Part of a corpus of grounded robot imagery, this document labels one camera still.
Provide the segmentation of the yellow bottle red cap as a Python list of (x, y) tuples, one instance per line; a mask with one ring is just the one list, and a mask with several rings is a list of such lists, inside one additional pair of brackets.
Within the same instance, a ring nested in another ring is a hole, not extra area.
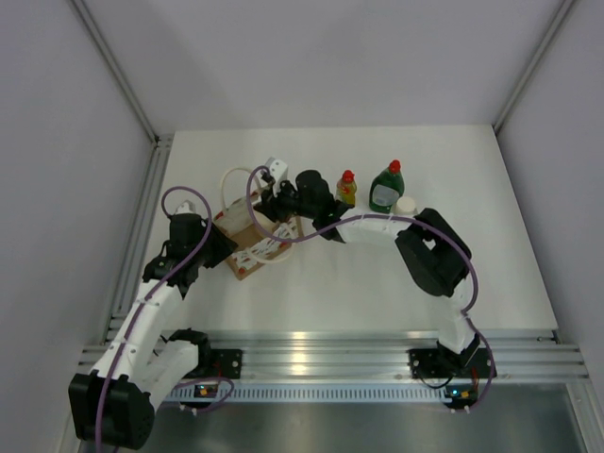
[(356, 205), (357, 185), (355, 174), (345, 170), (336, 184), (336, 197), (347, 205)]

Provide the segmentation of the dark green bottle red cap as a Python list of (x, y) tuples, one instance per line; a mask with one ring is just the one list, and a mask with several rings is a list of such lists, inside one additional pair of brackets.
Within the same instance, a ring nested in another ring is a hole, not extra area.
[(405, 182), (401, 173), (401, 162), (392, 160), (372, 181), (369, 193), (369, 207), (378, 213), (389, 213), (405, 192)]

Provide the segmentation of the cream bottle white pump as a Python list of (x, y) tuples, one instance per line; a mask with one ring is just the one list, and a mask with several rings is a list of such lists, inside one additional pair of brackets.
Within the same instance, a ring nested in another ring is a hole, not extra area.
[(268, 237), (270, 234), (275, 233), (279, 227), (279, 222), (270, 220), (266, 215), (257, 210), (253, 210), (253, 213), (255, 219), (255, 229), (258, 231), (261, 237)]

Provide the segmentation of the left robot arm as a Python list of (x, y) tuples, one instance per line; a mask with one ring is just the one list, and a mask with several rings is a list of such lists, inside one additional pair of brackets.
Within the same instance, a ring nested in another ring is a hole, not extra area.
[(68, 395), (78, 439), (138, 450), (156, 412), (184, 378), (219, 376), (209, 336), (190, 327), (162, 332), (196, 282), (200, 268), (228, 258), (237, 244), (207, 219), (179, 209), (169, 237), (143, 270), (135, 301), (103, 356), (72, 378)]

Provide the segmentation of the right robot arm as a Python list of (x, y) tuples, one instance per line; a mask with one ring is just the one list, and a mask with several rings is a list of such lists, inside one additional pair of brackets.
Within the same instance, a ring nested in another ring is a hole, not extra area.
[(290, 181), (279, 161), (254, 169), (250, 179), (256, 178), (265, 185), (258, 201), (246, 202), (253, 223), (261, 215), (277, 223), (299, 216), (311, 221), (312, 238), (396, 250), (417, 287), (440, 300), (435, 363), (431, 368), (417, 366), (417, 375), (469, 374), (477, 353), (488, 350), (469, 317), (478, 301), (478, 274), (469, 247), (437, 210), (401, 216), (355, 208), (336, 199), (318, 171), (304, 171)]

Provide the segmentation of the left aluminium frame post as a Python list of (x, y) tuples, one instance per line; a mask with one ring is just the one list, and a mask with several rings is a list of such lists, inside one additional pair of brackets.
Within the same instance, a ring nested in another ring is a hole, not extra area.
[(114, 51), (111, 49), (105, 34), (95, 20), (90, 7), (86, 1), (71, 0), (68, 4), (73, 9), (75, 16), (82, 23), (87, 36), (91, 39), (92, 44), (99, 54), (100, 58), (109, 71), (109, 75), (119, 89), (122, 98), (126, 102), (130, 111), (134, 115), (138, 125), (143, 131), (145, 137), (151, 144), (151, 158), (149, 162), (149, 170), (146, 171), (143, 193), (148, 193), (150, 196), (155, 196), (160, 189), (162, 180), (162, 164), (160, 163), (159, 149), (160, 136), (157, 130), (152, 126), (152, 123), (144, 111), (143, 104), (139, 96), (130, 83), (126, 71), (122, 64), (117, 59)]

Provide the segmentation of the aluminium frame post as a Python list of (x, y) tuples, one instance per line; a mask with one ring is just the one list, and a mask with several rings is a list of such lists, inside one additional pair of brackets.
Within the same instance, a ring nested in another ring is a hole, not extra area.
[(86, 1), (71, 0), (68, 4), (73, 9), (75, 16), (82, 23), (87, 36), (91, 39), (92, 44), (99, 54), (100, 58), (109, 71), (109, 75), (119, 89), (122, 98), (126, 102), (130, 111), (134, 115), (138, 125), (143, 131), (145, 137), (151, 144), (151, 158), (149, 162), (149, 170), (146, 171), (143, 193), (148, 193), (150, 196), (155, 196), (160, 189), (162, 180), (162, 164), (160, 163), (159, 149), (160, 136), (157, 130), (152, 126), (152, 123), (144, 111), (143, 104), (139, 96), (130, 83), (126, 71), (122, 64), (117, 59), (114, 51), (111, 49), (105, 34), (95, 20), (90, 7)]
[(566, 23), (579, 4), (580, 1), (578, 0), (563, 0), (559, 1), (556, 5), (495, 117), (492, 128), (496, 136), (500, 134), (511, 119), (516, 107), (528, 90), (532, 79), (538, 74), (545, 58), (552, 50), (556, 40), (561, 35)]

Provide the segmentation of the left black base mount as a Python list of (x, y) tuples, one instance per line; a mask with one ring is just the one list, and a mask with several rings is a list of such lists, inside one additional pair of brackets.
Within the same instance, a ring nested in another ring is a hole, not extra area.
[(239, 379), (243, 367), (241, 349), (212, 349), (202, 362), (202, 378)]

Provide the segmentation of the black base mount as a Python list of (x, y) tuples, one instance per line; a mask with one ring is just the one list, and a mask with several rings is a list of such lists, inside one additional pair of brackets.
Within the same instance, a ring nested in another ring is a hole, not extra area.
[(450, 377), (436, 348), (414, 348), (408, 352), (411, 375), (421, 379), (445, 379)]
[(243, 367), (241, 349), (212, 349), (202, 362), (202, 378), (239, 379)]

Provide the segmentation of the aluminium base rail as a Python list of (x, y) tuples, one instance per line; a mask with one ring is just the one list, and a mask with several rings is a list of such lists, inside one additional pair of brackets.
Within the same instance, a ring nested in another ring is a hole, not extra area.
[[(499, 383), (583, 382), (589, 372), (579, 348), (546, 330), (486, 335)], [(410, 383), (410, 350), (433, 346), (431, 331), (215, 331), (215, 348), (243, 352), (243, 382)]]

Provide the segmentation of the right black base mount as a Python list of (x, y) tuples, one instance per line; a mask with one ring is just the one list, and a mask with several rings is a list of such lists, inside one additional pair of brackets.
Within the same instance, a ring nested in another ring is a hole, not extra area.
[(411, 375), (421, 379), (445, 379), (450, 377), (436, 348), (414, 348), (408, 352)]

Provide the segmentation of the right aluminium frame post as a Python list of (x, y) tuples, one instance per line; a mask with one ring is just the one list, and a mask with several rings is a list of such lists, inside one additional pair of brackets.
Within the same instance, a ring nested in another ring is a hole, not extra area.
[(580, 1), (578, 0), (563, 0), (559, 1), (556, 5), (495, 117), (492, 128), (496, 136), (500, 134), (511, 119), (516, 107), (528, 90), (532, 79), (538, 74), (545, 58), (552, 50), (556, 40), (561, 35), (566, 23), (579, 4)]

